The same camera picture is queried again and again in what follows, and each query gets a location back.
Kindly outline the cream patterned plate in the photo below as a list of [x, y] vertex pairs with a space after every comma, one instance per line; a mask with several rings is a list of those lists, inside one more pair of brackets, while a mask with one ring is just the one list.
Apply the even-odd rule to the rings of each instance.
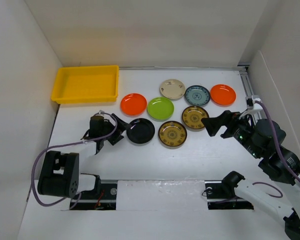
[[178, 79], [167, 79], [161, 83], [159, 91], [165, 98], [178, 100], [185, 94], [186, 87]]

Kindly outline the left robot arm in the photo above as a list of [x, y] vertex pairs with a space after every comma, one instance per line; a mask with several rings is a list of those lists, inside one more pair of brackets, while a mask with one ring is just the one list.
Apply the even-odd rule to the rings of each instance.
[[31, 171], [31, 190], [41, 206], [47, 206], [40, 195], [79, 199], [83, 194], [97, 198], [101, 192], [101, 179], [96, 174], [83, 173], [82, 166], [97, 155], [105, 142], [117, 144], [129, 124], [114, 113], [100, 111], [89, 120], [89, 128], [76, 142], [52, 145], [35, 159]]

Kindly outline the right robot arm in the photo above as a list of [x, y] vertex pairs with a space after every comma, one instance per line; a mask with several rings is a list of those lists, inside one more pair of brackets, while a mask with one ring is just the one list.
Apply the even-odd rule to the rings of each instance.
[[227, 197], [250, 202], [281, 224], [289, 239], [300, 240], [300, 160], [281, 146], [286, 133], [276, 122], [269, 117], [257, 122], [250, 118], [250, 114], [226, 110], [217, 117], [202, 118], [201, 122], [211, 137], [225, 127], [221, 137], [236, 139], [259, 159], [258, 167], [279, 186], [291, 205], [280, 204], [236, 171], [221, 180], [221, 191]]

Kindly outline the orange plate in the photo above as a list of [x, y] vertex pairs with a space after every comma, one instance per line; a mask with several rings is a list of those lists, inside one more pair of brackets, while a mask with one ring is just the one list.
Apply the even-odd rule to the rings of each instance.
[[146, 98], [139, 93], [129, 93], [124, 96], [120, 102], [121, 111], [128, 116], [138, 116], [142, 114], [148, 102]]
[[210, 96], [212, 101], [220, 106], [230, 106], [237, 98], [235, 90], [226, 84], [214, 85], [210, 90]]

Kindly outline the blue patterned plate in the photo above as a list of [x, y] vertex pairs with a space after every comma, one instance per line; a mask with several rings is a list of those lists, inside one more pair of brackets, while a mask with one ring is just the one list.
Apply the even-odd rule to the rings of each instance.
[[201, 85], [189, 86], [185, 91], [185, 99], [193, 106], [205, 106], [211, 100], [209, 90]]

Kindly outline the yellow brown plate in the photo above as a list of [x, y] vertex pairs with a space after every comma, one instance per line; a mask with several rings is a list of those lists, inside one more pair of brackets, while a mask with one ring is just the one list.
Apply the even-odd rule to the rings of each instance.
[[209, 118], [208, 112], [200, 106], [188, 106], [181, 114], [183, 123], [194, 130], [202, 130], [205, 125], [202, 123], [203, 118]]
[[178, 121], [166, 121], [158, 129], [158, 138], [167, 147], [180, 147], [185, 143], [187, 137], [187, 129]]

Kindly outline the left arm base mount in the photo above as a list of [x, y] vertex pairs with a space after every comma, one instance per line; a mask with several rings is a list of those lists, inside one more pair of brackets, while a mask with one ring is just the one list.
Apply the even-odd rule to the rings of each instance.
[[69, 209], [78, 211], [114, 211], [117, 205], [118, 181], [99, 180], [96, 189], [84, 191], [70, 201]]

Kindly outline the black plate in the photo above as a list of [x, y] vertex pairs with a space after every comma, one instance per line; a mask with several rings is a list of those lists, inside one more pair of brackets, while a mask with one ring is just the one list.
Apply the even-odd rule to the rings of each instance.
[[126, 135], [135, 144], [146, 144], [154, 137], [155, 126], [146, 118], [136, 118], [129, 123]]

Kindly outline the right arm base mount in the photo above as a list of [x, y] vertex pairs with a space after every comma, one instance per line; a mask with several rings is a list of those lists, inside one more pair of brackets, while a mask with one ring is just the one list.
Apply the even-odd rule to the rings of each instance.
[[254, 210], [254, 206], [223, 189], [221, 180], [205, 180], [202, 196], [206, 198], [208, 210]]

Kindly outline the green plate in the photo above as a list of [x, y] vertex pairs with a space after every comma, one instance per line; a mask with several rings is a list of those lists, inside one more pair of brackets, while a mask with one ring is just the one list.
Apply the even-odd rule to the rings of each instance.
[[156, 120], [167, 120], [174, 113], [175, 107], [166, 97], [155, 97], [147, 105], [148, 114]]

